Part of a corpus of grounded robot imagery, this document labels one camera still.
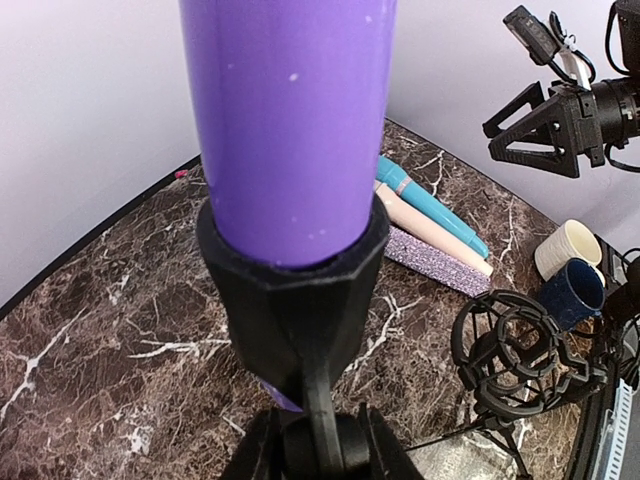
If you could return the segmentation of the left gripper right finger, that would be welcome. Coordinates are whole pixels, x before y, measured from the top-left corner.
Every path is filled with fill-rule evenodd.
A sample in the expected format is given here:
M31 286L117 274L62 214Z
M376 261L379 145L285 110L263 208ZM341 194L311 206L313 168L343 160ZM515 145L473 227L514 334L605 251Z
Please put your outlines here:
M361 403L357 415L369 451L369 479L423 480L382 414Z

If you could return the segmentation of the black tripod shock-mount stand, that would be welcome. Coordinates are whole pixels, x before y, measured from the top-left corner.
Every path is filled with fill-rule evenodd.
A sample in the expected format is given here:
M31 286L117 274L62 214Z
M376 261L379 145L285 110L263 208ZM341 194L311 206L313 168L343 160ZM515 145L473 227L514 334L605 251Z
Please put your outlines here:
M514 436L519 420L577 403L598 392L607 370L574 352L568 335L532 298L494 290L470 299L456 315L451 355L477 419L469 429L492 441L530 479Z

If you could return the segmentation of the beige microphone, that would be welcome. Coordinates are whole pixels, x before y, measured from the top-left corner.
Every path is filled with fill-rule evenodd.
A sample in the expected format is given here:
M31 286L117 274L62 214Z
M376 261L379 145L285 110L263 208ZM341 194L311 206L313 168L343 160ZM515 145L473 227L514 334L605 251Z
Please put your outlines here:
M392 223L397 227L485 276L490 277L492 275L493 267L478 253L435 221L402 200L386 184L375 181L374 191L386 207Z

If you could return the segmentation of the black stand of purple microphone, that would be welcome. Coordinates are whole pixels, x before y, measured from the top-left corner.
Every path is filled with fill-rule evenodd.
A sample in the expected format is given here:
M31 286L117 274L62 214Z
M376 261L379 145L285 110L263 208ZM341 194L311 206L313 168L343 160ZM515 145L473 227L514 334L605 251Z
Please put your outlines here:
M359 351L389 230L375 200L356 243L323 264L284 270L234 250L211 206L199 211L196 237L238 358L300 409L292 416L278 409L281 479L369 479L358 412L336 412L331 391Z

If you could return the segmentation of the purple microphone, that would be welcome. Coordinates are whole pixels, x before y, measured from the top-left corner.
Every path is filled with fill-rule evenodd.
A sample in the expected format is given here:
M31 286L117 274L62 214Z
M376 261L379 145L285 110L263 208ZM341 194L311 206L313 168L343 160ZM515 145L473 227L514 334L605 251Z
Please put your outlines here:
M219 234L284 270L330 261L379 200L395 3L184 1L180 14Z

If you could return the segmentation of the blue microphone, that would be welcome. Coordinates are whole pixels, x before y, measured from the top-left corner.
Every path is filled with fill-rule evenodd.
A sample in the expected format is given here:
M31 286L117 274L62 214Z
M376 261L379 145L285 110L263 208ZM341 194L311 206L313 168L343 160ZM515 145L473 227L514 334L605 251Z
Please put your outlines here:
M483 259L488 258L489 248L478 237L476 232L453 211L415 182L398 164L385 156L380 156L376 179L387 185L406 203L453 234Z

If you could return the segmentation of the glitter silver-head microphone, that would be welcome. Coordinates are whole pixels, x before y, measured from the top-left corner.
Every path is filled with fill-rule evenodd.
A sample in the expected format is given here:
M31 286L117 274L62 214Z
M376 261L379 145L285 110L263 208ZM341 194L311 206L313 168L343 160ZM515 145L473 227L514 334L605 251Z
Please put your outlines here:
M469 297L478 296L490 289L489 276L395 226L390 227L385 256Z

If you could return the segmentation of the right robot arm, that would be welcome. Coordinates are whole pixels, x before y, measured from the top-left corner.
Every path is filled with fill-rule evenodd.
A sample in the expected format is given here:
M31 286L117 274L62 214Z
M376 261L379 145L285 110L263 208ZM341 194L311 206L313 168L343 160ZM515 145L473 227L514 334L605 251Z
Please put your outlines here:
M606 30L620 35L621 65L616 79L597 80L591 60L563 30L556 13L540 21L518 6L504 25L538 66L557 76L548 89L533 83L483 125L493 160L531 167L568 178L579 176L578 158L592 167L612 167L637 173L638 166L616 161L639 135L639 4L615 1Z

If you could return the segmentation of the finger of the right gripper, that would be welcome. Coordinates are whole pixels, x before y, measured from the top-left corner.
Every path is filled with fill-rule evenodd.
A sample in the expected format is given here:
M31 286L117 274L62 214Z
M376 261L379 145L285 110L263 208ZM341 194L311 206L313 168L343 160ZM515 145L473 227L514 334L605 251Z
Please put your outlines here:
M529 111L530 107L526 105L501 125L508 129L495 138L489 138L491 158L567 178L577 178L579 166L570 168L559 160L552 143L549 127L558 118L554 101L546 99L536 112L528 115Z
M509 118L513 117L519 110L528 105L530 111L528 115L536 112L544 103L543 89L539 81L531 83L522 90L514 99L508 102L495 115L482 124L484 135L487 138L495 138L508 128L501 125Z

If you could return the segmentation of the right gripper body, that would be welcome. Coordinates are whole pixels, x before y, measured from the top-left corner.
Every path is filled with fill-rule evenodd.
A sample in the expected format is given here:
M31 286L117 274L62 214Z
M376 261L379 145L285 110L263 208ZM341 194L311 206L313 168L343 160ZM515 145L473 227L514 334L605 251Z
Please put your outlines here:
M585 155L592 168L603 166L604 142L594 92L573 84L553 82L548 93L558 115L549 127L558 159L570 168L577 168L578 157Z

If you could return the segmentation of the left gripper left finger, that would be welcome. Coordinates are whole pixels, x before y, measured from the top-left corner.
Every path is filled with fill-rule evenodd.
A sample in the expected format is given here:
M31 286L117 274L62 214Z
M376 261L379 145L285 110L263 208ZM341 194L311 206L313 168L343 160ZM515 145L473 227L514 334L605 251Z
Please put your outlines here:
M282 478L284 456L280 411L260 411L249 423L221 480L277 480Z

